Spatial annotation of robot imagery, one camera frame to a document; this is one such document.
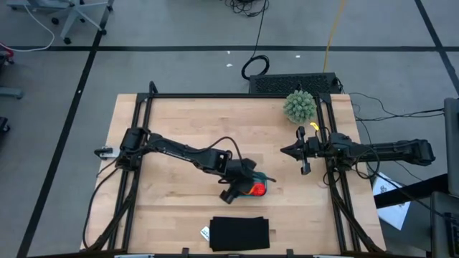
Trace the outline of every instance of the black cloth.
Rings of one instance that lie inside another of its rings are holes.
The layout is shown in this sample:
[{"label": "black cloth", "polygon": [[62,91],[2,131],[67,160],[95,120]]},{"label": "black cloth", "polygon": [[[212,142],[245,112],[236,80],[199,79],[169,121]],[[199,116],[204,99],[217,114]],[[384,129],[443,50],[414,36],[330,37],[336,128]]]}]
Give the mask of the black cloth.
[{"label": "black cloth", "polygon": [[216,251],[242,251],[270,248],[269,220],[214,217],[210,221],[210,248]]}]

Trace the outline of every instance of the white tag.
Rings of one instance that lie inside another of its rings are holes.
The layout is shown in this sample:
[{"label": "white tag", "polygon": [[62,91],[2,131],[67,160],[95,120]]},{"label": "white tag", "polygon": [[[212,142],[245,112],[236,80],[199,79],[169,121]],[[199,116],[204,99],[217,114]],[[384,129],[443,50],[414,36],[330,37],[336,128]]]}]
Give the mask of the white tag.
[{"label": "white tag", "polygon": [[201,229],[201,235],[202,235],[207,241],[210,241],[209,227],[205,226],[203,229]]}]

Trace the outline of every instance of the white cable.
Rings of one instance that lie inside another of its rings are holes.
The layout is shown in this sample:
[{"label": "white cable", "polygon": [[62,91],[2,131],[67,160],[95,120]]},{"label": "white cable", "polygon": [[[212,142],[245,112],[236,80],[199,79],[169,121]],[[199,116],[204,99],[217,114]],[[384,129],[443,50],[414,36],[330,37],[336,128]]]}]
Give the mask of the white cable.
[{"label": "white cable", "polygon": [[51,30],[49,30],[48,28],[46,28],[45,25],[43,25],[39,20],[37,20],[37,18],[35,18],[35,16],[32,15],[32,13],[29,11],[29,9],[27,8],[26,5],[24,5],[25,9],[27,10],[27,12],[29,13],[30,17],[32,17],[38,24],[42,25],[43,28],[45,28],[48,32],[51,33],[52,35],[52,39],[51,39],[51,42],[46,46],[46,47],[41,47],[41,48],[37,48],[37,49],[12,49],[12,48],[9,48],[7,46],[5,46],[4,44],[2,44],[0,42],[0,46],[2,46],[3,48],[7,49],[7,50],[11,50],[11,51],[15,51],[15,52],[33,52],[33,51],[39,51],[39,50],[46,50],[48,49],[49,47],[51,47],[52,43],[55,41],[55,34],[52,33]]}]

